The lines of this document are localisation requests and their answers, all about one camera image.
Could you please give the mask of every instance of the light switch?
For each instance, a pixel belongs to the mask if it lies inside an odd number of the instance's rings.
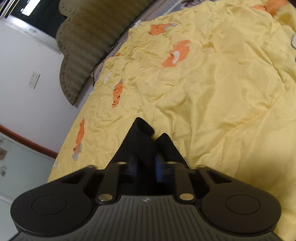
[[[29,86],[31,88],[35,89],[39,77],[40,77],[39,73],[33,72],[32,76],[30,78],[30,81],[29,81]]]

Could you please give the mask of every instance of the white wall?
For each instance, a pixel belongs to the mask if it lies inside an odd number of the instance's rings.
[[[59,71],[63,55],[0,22],[0,124],[55,152],[80,108],[65,98]],[[40,73],[35,89],[28,86],[32,72]]]
[[[10,216],[11,204],[1,199],[11,202],[20,194],[45,184],[54,160],[3,137],[0,134],[4,140],[0,147],[7,154],[0,161],[0,167],[5,166],[7,170],[5,176],[0,175],[0,241],[8,241],[17,230]]]
[[[4,138],[1,148],[7,151],[5,158],[0,161],[0,167],[5,166],[5,176],[0,175],[0,195],[14,200],[20,194],[41,186],[47,178],[54,164],[54,159],[41,156],[20,145]]]
[[[0,200],[0,241],[8,241],[17,234],[17,229],[10,216],[10,206],[10,203]]]

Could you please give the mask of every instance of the wrinkled fabric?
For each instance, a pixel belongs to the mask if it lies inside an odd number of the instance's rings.
[[[170,136],[191,168],[207,165],[274,195],[282,207],[275,233],[295,241],[296,10],[281,6],[272,17],[252,8],[265,3],[206,1],[130,29],[119,56],[105,62],[49,181],[91,164],[105,168],[141,117],[153,138]],[[176,25],[149,34],[157,24]],[[184,40],[189,52],[180,60],[172,50]],[[170,56],[175,65],[164,67]]]

